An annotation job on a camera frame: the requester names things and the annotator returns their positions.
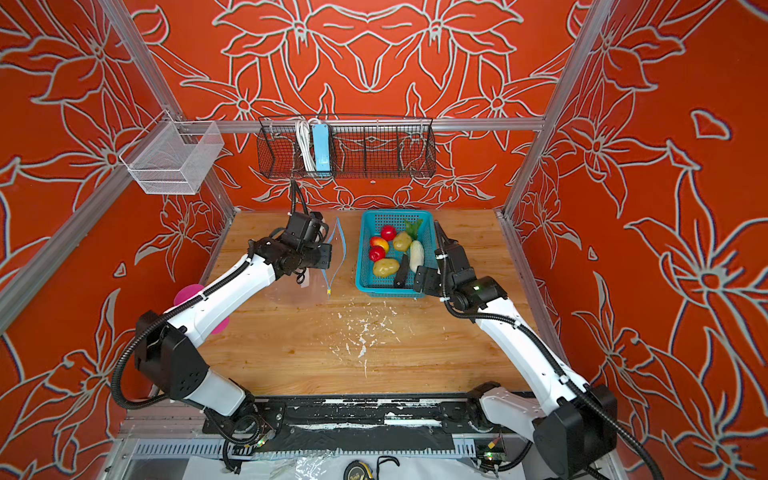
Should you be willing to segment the yellow potato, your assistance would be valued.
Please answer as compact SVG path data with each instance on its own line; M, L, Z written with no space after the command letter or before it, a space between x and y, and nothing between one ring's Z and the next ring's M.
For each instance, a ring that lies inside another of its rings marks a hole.
M400 263L394 258L382 258L373 265L373 274L377 278L387 278L395 275L400 269Z

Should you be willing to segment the clear zip top bag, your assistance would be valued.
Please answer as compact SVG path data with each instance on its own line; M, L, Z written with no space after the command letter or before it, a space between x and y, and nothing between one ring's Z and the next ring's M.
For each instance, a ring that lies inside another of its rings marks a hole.
M266 297L281 306L311 307L329 303L347 259L346 234L338 215L326 220L320 239L307 250L309 256L297 273L284 276L267 290Z

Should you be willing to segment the dark red apple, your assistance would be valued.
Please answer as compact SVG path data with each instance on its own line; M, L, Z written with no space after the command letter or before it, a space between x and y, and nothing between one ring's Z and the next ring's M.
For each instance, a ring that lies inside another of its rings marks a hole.
M397 236L397 229L392 225L383 225L380 230L380 236L387 242L391 242Z

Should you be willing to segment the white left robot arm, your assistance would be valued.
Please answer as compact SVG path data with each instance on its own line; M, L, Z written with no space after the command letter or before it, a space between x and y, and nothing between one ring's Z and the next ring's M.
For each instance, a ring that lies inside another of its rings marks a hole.
M243 303L277 280L328 268L332 247L326 241L327 232L321 213L293 213L285 227L250 240L239 261L202 291L162 314L143 314L113 370L115 403L138 410L165 399L180 401L201 410L224 439L235 444L255 442L262 420L253 395L215 372L198 349ZM126 397L122 379L130 361L158 388L158 395L143 400Z

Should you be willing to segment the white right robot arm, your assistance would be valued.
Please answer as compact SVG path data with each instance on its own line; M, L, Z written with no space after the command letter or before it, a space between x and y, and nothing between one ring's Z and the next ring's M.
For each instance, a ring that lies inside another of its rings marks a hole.
M414 289L440 299L453 317L469 320L484 331L527 382L530 399L488 383L480 391L482 416L507 428L538 451L552 473L571 479L580 473L594 478L594 463L624 441L651 476L663 473L647 449L618 421L618 402L604 385L593 386L561 360L517 311L500 284L479 278L461 244L434 226L437 265L418 268Z

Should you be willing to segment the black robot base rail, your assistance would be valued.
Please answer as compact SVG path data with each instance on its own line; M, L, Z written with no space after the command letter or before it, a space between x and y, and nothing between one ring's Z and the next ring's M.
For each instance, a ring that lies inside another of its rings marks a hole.
M257 418L242 425L243 437L259 433L259 445L239 453L315 452L454 455L459 458L516 455L526 440L481 418L468 393L262 396Z

